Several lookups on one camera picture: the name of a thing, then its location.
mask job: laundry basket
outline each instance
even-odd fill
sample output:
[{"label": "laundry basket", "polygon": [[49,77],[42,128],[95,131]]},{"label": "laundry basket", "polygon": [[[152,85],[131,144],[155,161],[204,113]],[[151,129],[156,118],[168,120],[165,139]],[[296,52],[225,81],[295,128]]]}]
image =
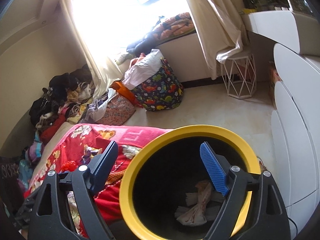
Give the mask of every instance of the laundry basket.
[{"label": "laundry basket", "polygon": [[160,69],[131,92],[148,111],[173,109],[180,105],[183,86],[174,75],[166,59],[161,59]]},{"label": "laundry basket", "polygon": [[[188,227],[174,217],[185,206],[185,193],[195,184],[210,179],[199,148],[207,141],[231,165],[260,174],[260,166],[250,146],[235,133],[217,126],[193,125],[175,129],[150,142],[132,160],[120,187],[120,207],[125,222],[141,240],[202,239],[213,221]],[[251,201],[248,192],[233,233],[246,220]]]}]

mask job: trash can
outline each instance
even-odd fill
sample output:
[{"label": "trash can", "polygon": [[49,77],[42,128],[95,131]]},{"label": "trash can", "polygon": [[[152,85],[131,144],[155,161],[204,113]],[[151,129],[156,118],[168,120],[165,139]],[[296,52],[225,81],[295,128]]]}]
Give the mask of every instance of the trash can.
[{"label": "trash can", "polygon": [[[205,141],[231,165],[250,173],[261,173],[250,146],[227,129],[193,125],[161,135],[132,160],[121,182],[121,212],[139,239],[197,240],[207,234],[213,221],[188,227],[174,217],[177,207],[185,205],[185,193],[194,192],[197,182],[210,180],[199,154],[200,145]],[[251,196],[248,192],[232,235],[245,223]]]}]

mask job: red blanket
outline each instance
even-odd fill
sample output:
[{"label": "red blanket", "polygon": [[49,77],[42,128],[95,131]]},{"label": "red blanket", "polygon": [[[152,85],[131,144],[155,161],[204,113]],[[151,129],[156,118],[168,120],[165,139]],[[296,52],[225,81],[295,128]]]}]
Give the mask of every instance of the red blanket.
[{"label": "red blanket", "polygon": [[[94,199],[107,224],[119,220],[122,218],[119,205],[119,188],[125,169],[129,165],[131,158],[141,148],[167,131],[169,130],[152,127],[77,124],[57,144],[46,165],[30,183],[30,188],[25,196],[42,184],[49,170],[60,172],[62,165],[68,161],[75,161],[77,165],[87,162],[94,155],[90,152],[88,153],[89,147],[96,148],[96,152],[103,152],[110,141],[114,140],[119,145],[118,158],[106,181],[105,188]],[[73,194],[70,193],[68,197],[76,228],[79,233],[85,234],[80,223]]]}]

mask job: floor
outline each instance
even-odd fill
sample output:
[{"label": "floor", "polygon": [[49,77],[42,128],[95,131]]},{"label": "floor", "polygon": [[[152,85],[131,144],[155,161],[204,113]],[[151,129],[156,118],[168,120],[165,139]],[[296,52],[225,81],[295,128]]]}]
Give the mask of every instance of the floor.
[{"label": "floor", "polygon": [[258,83],[254,96],[246,100],[228,97],[224,84],[188,88],[176,109],[148,112],[139,108],[124,125],[164,129],[192,124],[224,127],[246,140],[276,178],[271,134],[274,107],[268,96],[268,86],[268,82]]}]

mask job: white geometric stool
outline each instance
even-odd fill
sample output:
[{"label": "white geometric stool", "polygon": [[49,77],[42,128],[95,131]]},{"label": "white geometric stool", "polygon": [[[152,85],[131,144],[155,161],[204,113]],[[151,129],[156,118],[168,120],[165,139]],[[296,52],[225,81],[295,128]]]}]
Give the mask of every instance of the white geometric stool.
[{"label": "white geometric stool", "polygon": [[[219,51],[218,56],[228,50],[230,49]],[[220,65],[228,96],[238,99],[252,97],[257,90],[257,74],[250,47],[244,47],[243,51],[228,57],[225,63],[220,63]],[[235,74],[239,76],[240,80],[234,80]]]}]

